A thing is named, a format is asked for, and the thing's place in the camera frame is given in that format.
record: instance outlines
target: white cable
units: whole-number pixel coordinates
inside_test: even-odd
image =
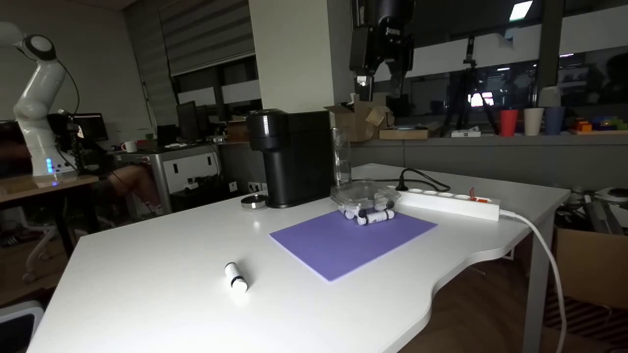
[[[553,258],[553,254],[551,254],[541,231],[529,219],[525,219],[519,213],[507,211],[507,209],[500,209],[498,213],[504,215],[504,217],[513,217],[513,219],[523,221],[533,231],[535,239],[539,240],[539,244],[543,246],[543,250],[547,254],[547,260],[549,260],[551,272],[553,272],[553,282],[555,282],[557,305],[558,305],[558,313],[560,313],[560,335],[558,335],[555,350],[560,353],[562,344],[564,344],[564,335],[566,335],[566,313],[564,313],[564,297],[562,297],[562,280],[560,280],[560,274],[557,270],[557,262],[555,262],[555,258]]]

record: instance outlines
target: white table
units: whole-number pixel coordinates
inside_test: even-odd
[[[398,168],[366,164],[352,174],[396,176]],[[547,235],[553,209],[566,197],[560,188],[429,174],[454,190],[472,186],[500,197]],[[244,211],[233,197],[87,235],[78,240],[29,350],[398,350],[427,323],[435,290],[527,235],[509,219],[415,209],[411,215],[437,227],[325,282],[268,233],[331,209],[323,197]],[[525,350],[537,346],[547,278],[545,260],[533,254]],[[237,260],[246,276],[244,295],[223,284],[227,260]]]

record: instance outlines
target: red cup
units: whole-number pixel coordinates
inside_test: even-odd
[[[515,131],[517,109],[500,109],[498,111],[498,133],[502,137],[511,137]]]

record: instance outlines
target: white power strip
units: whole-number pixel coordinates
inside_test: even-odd
[[[396,203],[498,221],[498,201],[484,195],[409,188]]]

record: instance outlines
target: black coffee machine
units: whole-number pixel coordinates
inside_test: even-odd
[[[246,117],[250,148],[262,152],[270,207],[329,195],[333,150],[327,111],[260,109]]]

